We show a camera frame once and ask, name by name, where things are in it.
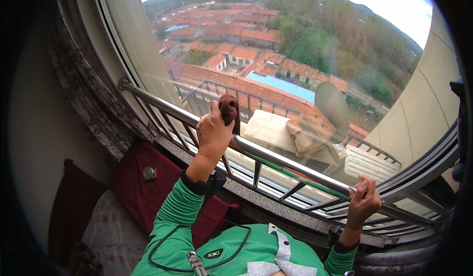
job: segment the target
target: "curtain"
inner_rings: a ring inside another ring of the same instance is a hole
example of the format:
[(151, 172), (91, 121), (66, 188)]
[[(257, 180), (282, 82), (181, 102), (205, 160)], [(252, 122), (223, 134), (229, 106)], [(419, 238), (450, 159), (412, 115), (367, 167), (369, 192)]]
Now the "curtain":
[(77, 26), (77, 20), (67, 22), (71, 17), (67, 9), (67, 5), (63, 8), (61, 0), (52, 3), (48, 48), (53, 67), (64, 93), (86, 129), (115, 161), (120, 161), (136, 136), (151, 141), (153, 135), (129, 108), (118, 101), (90, 66), (78, 47), (83, 41), (77, 43), (75, 40), (86, 35), (71, 34), (80, 29), (71, 31), (71, 27)]

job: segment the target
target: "metal knob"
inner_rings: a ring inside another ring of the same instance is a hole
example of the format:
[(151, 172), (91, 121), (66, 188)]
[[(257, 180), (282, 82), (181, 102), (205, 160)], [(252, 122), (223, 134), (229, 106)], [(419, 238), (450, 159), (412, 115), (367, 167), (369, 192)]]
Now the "metal knob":
[(145, 169), (143, 169), (143, 178), (145, 180), (151, 180), (153, 178), (156, 178), (156, 168), (153, 168), (153, 167), (145, 167)]

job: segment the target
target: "round metal object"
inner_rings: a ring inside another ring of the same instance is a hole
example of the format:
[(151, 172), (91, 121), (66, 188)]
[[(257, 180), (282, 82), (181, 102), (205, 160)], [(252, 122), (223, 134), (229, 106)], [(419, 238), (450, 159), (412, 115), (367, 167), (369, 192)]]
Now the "round metal object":
[(341, 143), (347, 136), (350, 116), (347, 102), (341, 91), (330, 82), (322, 82), (316, 89), (316, 106), (335, 126), (332, 143)]
[(143, 169), (143, 178), (145, 180), (156, 178), (156, 169), (150, 166), (145, 167), (145, 169)]

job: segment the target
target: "tree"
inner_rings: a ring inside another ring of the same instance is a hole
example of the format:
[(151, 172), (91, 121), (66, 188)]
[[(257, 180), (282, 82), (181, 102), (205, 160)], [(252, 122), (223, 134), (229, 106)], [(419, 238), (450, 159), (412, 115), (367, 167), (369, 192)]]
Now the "tree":
[(154, 26), (155, 28), (155, 32), (154, 32), (154, 39), (156, 41), (162, 41), (166, 38), (166, 36), (168, 35), (167, 32), (165, 32), (166, 30), (166, 26), (163, 25), (162, 23), (158, 23)]

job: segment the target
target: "stainless steel railing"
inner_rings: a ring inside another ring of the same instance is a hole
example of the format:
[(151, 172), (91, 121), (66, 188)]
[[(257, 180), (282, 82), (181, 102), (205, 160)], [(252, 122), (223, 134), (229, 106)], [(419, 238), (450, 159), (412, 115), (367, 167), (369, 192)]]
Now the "stainless steel railing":
[[(196, 127), (200, 119), (198, 116), (193, 115), (192, 113), (189, 113), (186, 110), (176, 107), (166, 101), (163, 101), (149, 92), (134, 86), (127, 79), (122, 79), (120, 81), (119, 88), (122, 90), (127, 90), (133, 94), (148, 117), (153, 121), (153, 123), (156, 124), (157, 130), (164, 137), (168, 138), (171, 142), (178, 145), (186, 152), (195, 155), (196, 149), (192, 148), (198, 148), (198, 143), (191, 128)], [(152, 109), (150, 106), (155, 107), (161, 115), (157, 114), (155, 109)], [(182, 123), (191, 139), (191, 142), (187, 142), (184, 139), (183, 135), (175, 127), (169, 116)], [(164, 119), (165, 122), (167, 122), (172, 131), (170, 131), (168, 127), (164, 125), (161, 119)], [(216, 170), (222, 172), (227, 177), (237, 181), (238, 183), (245, 185), (246, 187), (255, 190), (258, 193), (263, 194), (264, 196), (269, 197), (274, 201), (282, 203), (290, 208), (320, 220), (330, 222), (332, 224), (338, 224), (342, 226), (344, 225), (342, 220), (346, 218), (346, 214), (331, 215), (328, 213), (328, 211), (324, 211), (324, 208), (330, 205), (337, 205), (343, 201), (347, 201), (349, 190), (355, 190), (354, 188), (282, 155), (276, 154), (269, 149), (246, 140), (241, 136), (233, 135), (233, 140), (236, 143), (236, 147), (233, 147), (234, 150), (255, 161), (253, 176), (249, 178), (248, 176), (245, 176), (239, 172), (236, 168), (231, 167), (229, 160), (225, 155), (222, 157), (222, 164), (219, 163), (216, 167)], [(262, 165), (268, 166), (280, 173), (294, 178), (297, 180), (297, 184), (284, 192), (282, 195), (275, 195), (274, 192), (268, 191), (262, 186), (260, 181)], [(311, 205), (308, 207), (301, 205), (301, 203), (298, 203), (295, 199), (291, 199), (291, 196), (296, 194), (305, 185), (333, 195), (337, 197), (337, 199), (332, 202)], [(398, 237), (401, 234), (403, 235), (412, 232), (420, 232), (426, 229), (438, 229), (440, 226), (440, 215), (426, 218), (398, 208), (394, 204), (384, 200), (382, 201), (381, 209), (378, 212), (385, 215), (386, 217), (377, 220), (368, 220), (365, 223), (366, 227), (364, 228), (364, 232), (376, 236), (392, 238)], [(393, 224), (387, 225), (386, 228), (379, 226), (379, 224), (385, 224), (389, 222), (398, 224), (397, 228), (391, 228), (395, 227)], [(373, 229), (373, 227), (370, 226), (375, 226), (377, 228), (375, 228), (374, 231), (371, 231), (370, 229)]]

